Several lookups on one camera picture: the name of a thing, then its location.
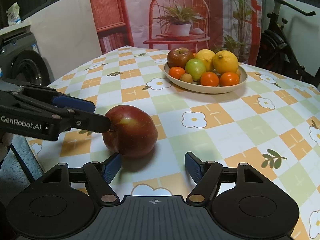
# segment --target checkered tablecloth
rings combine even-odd
[[[97,114],[126,104],[147,112],[158,129],[154,154],[123,161],[111,186],[124,195],[183,195],[194,183],[184,155],[236,167],[246,162],[295,199],[300,219],[293,238],[320,239],[320,93],[311,85],[242,65],[246,86],[219,95],[183,90],[163,74],[167,50],[122,47],[71,71],[50,85],[93,101]],[[104,161],[102,135],[72,129],[57,142],[27,138],[48,171],[59,162],[82,167]],[[84,185],[73,184],[79,190]],[[232,185],[222,186],[226,190]]]

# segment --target white flower pot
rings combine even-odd
[[[191,24],[171,24],[170,32],[172,36],[189,36]]]

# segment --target bag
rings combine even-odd
[[[9,26],[21,23],[21,18],[19,16],[20,7],[17,3],[14,3],[8,10],[8,23]]]

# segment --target red apple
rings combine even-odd
[[[185,68],[186,63],[192,58],[194,58],[194,55],[187,48],[172,49],[167,56],[168,66]]]
[[[144,111],[134,106],[120,105],[110,109],[105,116],[110,119],[111,128],[102,136],[110,151],[139,158],[155,146],[158,131],[150,115]]]

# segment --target crosshair marking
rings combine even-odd
[[[158,204],[159,202],[161,202],[161,201],[159,201],[159,200],[157,200],[157,199],[153,199],[153,200],[151,200],[151,201],[149,201],[149,202],[151,202],[152,204]]]

